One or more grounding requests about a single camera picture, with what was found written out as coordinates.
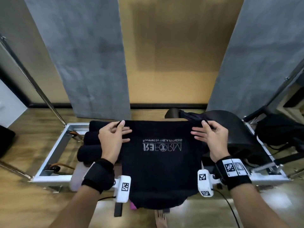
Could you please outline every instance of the bare foot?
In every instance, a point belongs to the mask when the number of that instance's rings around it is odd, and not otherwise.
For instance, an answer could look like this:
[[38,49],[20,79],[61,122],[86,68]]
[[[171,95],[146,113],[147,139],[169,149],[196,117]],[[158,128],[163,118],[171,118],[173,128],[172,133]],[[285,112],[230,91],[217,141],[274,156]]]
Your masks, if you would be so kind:
[[155,210],[155,224],[156,228],[168,228],[167,219],[162,210]]

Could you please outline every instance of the pink object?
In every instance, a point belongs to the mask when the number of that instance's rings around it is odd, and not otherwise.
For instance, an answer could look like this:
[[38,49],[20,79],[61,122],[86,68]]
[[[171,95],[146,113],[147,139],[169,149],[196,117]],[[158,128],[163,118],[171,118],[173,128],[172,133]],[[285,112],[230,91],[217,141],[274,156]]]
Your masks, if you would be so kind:
[[136,206],[132,202],[130,202],[130,209],[131,210],[137,210]]

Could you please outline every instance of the black wrist strap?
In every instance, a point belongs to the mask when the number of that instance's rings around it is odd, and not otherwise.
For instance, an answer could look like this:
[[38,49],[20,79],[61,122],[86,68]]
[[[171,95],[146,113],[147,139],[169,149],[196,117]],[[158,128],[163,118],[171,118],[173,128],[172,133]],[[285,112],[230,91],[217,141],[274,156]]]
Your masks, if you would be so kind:
[[81,185],[87,185],[102,193],[112,188],[113,184],[113,164],[106,159],[101,159],[90,167]]
[[231,156],[218,160],[214,167],[214,174],[219,177],[228,190],[241,184],[251,183],[248,171],[240,159]]

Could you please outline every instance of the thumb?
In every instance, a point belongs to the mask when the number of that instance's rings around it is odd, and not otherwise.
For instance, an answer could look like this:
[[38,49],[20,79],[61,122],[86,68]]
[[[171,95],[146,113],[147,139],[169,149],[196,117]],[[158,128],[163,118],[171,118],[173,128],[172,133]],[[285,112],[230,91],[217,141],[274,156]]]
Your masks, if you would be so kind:
[[117,130],[116,130],[116,132],[115,133],[120,133],[121,134],[121,132],[122,132],[122,130],[123,130],[123,127],[125,126],[125,121],[124,120],[122,120],[120,123],[119,123],[119,125],[117,126]]
[[207,134],[212,132],[212,129],[210,128],[210,126],[208,125],[208,123],[206,121],[204,121],[204,120],[202,121],[202,126]]

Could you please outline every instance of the hand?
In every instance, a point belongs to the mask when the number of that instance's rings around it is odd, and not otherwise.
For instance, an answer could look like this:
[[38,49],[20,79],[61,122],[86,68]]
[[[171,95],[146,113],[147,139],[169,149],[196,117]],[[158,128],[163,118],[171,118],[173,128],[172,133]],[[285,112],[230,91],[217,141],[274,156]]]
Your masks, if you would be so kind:
[[229,156],[228,153],[228,130],[221,126],[215,121],[208,121],[208,123],[213,126],[214,130],[210,128],[207,122],[202,121],[203,127],[192,127],[191,134],[195,135],[196,140],[206,142],[210,149],[210,158],[215,163]]
[[117,161],[122,143],[130,141],[130,138],[122,139],[122,135],[132,132],[129,127],[124,127],[125,121],[121,121],[116,128],[115,126],[117,123],[118,122],[111,122],[102,127],[99,130],[98,135],[102,149],[101,158],[104,158],[113,164]]

